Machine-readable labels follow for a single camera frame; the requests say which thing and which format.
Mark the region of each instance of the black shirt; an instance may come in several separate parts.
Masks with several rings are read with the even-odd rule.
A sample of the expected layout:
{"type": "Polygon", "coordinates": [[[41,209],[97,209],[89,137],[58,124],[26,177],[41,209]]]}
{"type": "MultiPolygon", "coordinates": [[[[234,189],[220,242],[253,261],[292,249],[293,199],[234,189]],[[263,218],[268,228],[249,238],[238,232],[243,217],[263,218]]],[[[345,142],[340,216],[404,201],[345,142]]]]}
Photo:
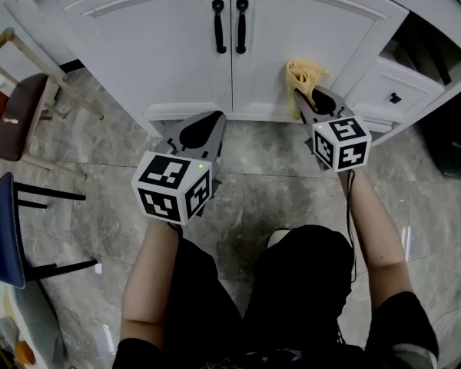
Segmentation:
{"type": "MultiPolygon", "coordinates": [[[[271,351],[249,351],[218,362],[199,365],[204,369],[382,367],[432,369],[439,347],[429,319],[411,292],[397,294],[373,314],[365,350],[348,344],[328,348],[283,347],[271,351]]],[[[114,369],[171,367],[170,358],[147,341],[125,339],[118,345],[114,369]]]]}

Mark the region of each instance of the black chair leg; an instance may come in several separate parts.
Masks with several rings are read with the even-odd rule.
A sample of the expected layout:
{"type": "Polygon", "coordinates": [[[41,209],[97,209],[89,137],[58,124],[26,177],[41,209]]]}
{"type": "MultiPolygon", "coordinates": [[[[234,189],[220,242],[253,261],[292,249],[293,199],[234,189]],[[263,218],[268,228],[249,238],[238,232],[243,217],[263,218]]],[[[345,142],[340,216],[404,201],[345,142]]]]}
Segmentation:
{"type": "Polygon", "coordinates": [[[31,269],[34,270],[34,272],[43,272],[43,271],[47,271],[48,269],[55,269],[56,267],[57,267],[56,264],[48,264],[48,265],[42,265],[41,267],[34,267],[31,269]]]}
{"type": "Polygon", "coordinates": [[[69,274],[70,272],[80,271],[81,269],[93,267],[98,263],[98,260],[90,260],[85,262],[79,262],[78,264],[65,265],[64,267],[54,267],[52,265],[45,265],[43,267],[31,268],[26,274],[28,281],[38,280],[44,278],[51,278],[60,274],[69,274]]]}
{"type": "Polygon", "coordinates": [[[17,200],[17,205],[26,206],[28,208],[37,208],[37,209],[48,209],[48,206],[45,204],[39,204],[38,202],[17,200]]]}
{"type": "Polygon", "coordinates": [[[17,191],[23,191],[24,193],[39,194],[46,197],[64,198],[65,200],[85,201],[85,195],[51,190],[50,188],[39,188],[25,183],[14,182],[14,188],[17,191]]]}

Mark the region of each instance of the black wire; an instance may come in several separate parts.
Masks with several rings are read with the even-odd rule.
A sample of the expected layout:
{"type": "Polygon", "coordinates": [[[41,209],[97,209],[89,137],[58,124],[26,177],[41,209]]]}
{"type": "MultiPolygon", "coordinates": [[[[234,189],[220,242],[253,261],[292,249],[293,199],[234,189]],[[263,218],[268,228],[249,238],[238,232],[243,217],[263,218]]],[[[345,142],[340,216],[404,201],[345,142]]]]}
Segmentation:
{"type": "Polygon", "coordinates": [[[348,170],[348,177],[347,177],[347,231],[348,231],[348,238],[350,239],[350,244],[352,245],[353,251],[353,280],[350,283],[353,283],[357,279],[357,256],[355,254],[355,244],[352,238],[352,228],[350,226],[350,201],[352,196],[352,186],[353,180],[355,179],[355,171],[353,169],[348,170]]]}
{"type": "Polygon", "coordinates": [[[345,339],[343,339],[343,335],[342,335],[342,333],[341,333],[340,325],[338,324],[338,321],[337,321],[337,329],[338,329],[337,343],[347,344],[347,343],[345,342],[345,339]]]}

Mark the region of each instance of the floor tile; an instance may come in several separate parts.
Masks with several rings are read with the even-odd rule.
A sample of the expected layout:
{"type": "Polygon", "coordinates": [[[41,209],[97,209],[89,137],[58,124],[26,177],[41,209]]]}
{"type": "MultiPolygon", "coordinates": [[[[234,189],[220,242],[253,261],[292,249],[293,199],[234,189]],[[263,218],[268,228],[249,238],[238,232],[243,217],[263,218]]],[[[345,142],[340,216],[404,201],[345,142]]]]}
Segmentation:
{"type": "Polygon", "coordinates": [[[53,302],[77,315],[103,324],[119,323],[124,286],[131,272],[129,264],[103,258],[32,228],[24,233],[23,242],[26,257],[34,266],[51,263],[62,266],[98,259],[101,274],[92,267],[41,282],[53,302]]]}
{"type": "Polygon", "coordinates": [[[461,182],[411,185],[409,260],[461,241],[461,182]]]}
{"type": "Polygon", "coordinates": [[[228,121],[221,153],[222,171],[255,175],[333,176],[321,172],[304,144],[299,124],[228,121]]]}
{"type": "Polygon", "coordinates": [[[87,181],[75,190],[87,196],[72,209],[72,241],[83,248],[133,264],[147,230],[148,218],[131,187],[132,167],[83,165],[87,181]]]}
{"type": "Polygon", "coordinates": [[[38,126],[31,153],[56,161],[137,166],[142,155],[160,140],[152,139],[85,69],[68,77],[73,87],[97,111],[99,121],[59,92],[56,108],[68,113],[38,126]]]}
{"type": "MultiPolygon", "coordinates": [[[[110,352],[103,324],[85,319],[61,305],[55,309],[65,342],[65,367],[111,369],[114,354],[110,352]]],[[[113,343],[116,346],[117,340],[113,339],[113,343]]]]}
{"type": "Polygon", "coordinates": [[[433,328],[439,342],[439,367],[445,367],[461,355],[461,307],[442,316],[433,328]]]}
{"type": "Polygon", "coordinates": [[[413,289],[434,322],[461,306],[461,243],[408,264],[413,289]]]}
{"type": "Polygon", "coordinates": [[[401,178],[407,181],[444,181],[416,128],[408,127],[372,147],[365,167],[372,181],[401,178]]]}
{"type": "Polygon", "coordinates": [[[215,198],[207,203],[203,216],[194,217],[184,228],[184,237],[210,254],[219,278],[239,277],[240,243],[244,201],[244,175],[221,173],[215,198]]]}
{"type": "Polygon", "coordinates": [[[371,319],[369,278],[361,274],[352,284],[342,314],[338,318],[343,339],[348,344],[365,347],[371,319]]]}
{"type": "Polygon", "coordinates": [[[221,280],[221,283],[236,304],[241,317],[244,317],[253,291],[253,283],[242,280],[221,280]]]}

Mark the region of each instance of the marble floor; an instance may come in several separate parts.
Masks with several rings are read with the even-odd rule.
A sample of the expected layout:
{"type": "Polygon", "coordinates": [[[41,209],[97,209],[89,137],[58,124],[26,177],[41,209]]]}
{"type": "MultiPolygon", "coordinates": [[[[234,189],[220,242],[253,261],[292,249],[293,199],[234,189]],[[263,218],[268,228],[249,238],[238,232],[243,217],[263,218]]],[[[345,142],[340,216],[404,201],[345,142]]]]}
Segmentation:
{"type": "MultiPolygon", "coordinates": [[[[68,367],[109,368],[119,338],[121,296],[148,220],[139,211],[130,180],[149,138],[86,71],[70,83],[104,112],[96,121],[62,94],[64,121],[42,122],[33,154],[88,174],[82,181],[25,163],[0,161],[0,176],[75,191],[87,201],[48,200],[48,209],[21,209],[25,252],[36,265],[95,257],[94,269],[43,282],[58,313],[68,367]]],[[[252,287],[251,266],[277,228],[322,224],[346,234],[346,204],[336,176],[321,173],[298,125],[229,121],[220,179],[223,184],[186,238],[210,253],[219,277],[241,313],[252,287]]],[[[461,353],[461,181],[443,178],[415,129],[374,148],[366,171],[404,240],[413,284],[441,347],[441,364],[461,353]]],[[[349,344],[364,345],[370,323],[365,264],[340,317],[349,344]]]]}

